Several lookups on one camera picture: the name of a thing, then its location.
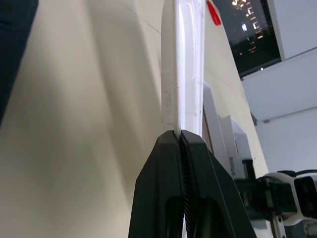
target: white plastic part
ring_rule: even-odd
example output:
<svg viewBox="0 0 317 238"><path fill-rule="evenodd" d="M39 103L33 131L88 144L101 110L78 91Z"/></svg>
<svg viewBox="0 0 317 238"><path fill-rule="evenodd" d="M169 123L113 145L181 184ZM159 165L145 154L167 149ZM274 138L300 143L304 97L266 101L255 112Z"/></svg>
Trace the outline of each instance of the white plastic part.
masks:
<svg viewBox="0 0 317 238"><path fill-rule="evenodd" d="M161 24L162 121L202 135L205 0L165 0Z"/></svg>
<svg viewBox="0 0 317 238"><path fill-rule="evenodd" d="M220 126L230 163L228 173L233 179L245 179L242 161L252 159L247 134L231 116L221 118Z"/></svg>
<svg viewBox="0 0 317 238"><path fill-rule="evenodd" d="M291 185L292 188L292 193L293 193L293 197L294 197L294 201L295 201L295 205L296 205L296 209L297 209L297 213L290 216L289 218L287 218L284 221L284 225L285 226L293 226L298 224L299 222L301 222L302 220L313 220L313 221L317 221L317 219L312 219L312 218L306 218L304 217L302 210L301 210L301 206L299 204L299 200L297 197L297 192L296 192L296 188L295 188L295 184L294 184L294 180L297 179L298 177L294 178L294 177L290 177L289 175L283 174L283 173L269 173L265 175L266 177L271 177L271 178L277 178L279 180L281 180L282 182L286 182L289 183ZM317 177L315 176L311 176L314 180L317 180Z"/></svg>
<svg viewBox="0 0 317 238"><path fill-rule="evenodd" d="M204 115L207 132L203 132L203 135L206 135L208 138L203 137L203 139L207 145L210 144L209 149L212 151L213 155L229 172L229 157L227 156L226 147L223 142L221 127L216 106L214 104L212 91L207 83L204 83Z"/></svg>

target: white wall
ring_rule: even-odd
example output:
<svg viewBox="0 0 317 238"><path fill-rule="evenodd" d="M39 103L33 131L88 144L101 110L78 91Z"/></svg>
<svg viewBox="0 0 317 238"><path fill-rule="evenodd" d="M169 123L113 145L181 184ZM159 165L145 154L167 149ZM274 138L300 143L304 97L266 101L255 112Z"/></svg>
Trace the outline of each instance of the white wall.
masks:
<svg viewBox="0 0 317 238"><path fill-rule="evenodd" d="M51 175L43 149L34 137L29 137L32 129L15 124L10 134L0 139L0 236L3 238L53 238Z"/></svg>
<svg viewBox="0 0 317 238"><path fill-rule="evenodd" d="M270 172L317 169L316 122L313 110L256 126Z"/></svg>
<svg viewBox="0 0 317 238"><path fill-rule="evenodd" d="M317 49L244 77L251 112L258 120L317 107Z"/></svg>
<svg viewBox="0 0 317 238"><path fill-rule="evenodd" d="M317 1L268 0L282 58L317 47Z"/></svg>

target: dark blue fabric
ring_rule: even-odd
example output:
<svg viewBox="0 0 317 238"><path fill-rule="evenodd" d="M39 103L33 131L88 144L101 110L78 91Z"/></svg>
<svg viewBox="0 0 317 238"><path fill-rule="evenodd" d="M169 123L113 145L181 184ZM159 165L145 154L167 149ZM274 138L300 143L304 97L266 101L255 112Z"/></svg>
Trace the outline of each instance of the dark blue fabric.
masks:
<svg viewBox="0 0 317 238"><path fill-rule="evenodd" d="M0 124L37 6L38 0L0 0Z"/></svg>

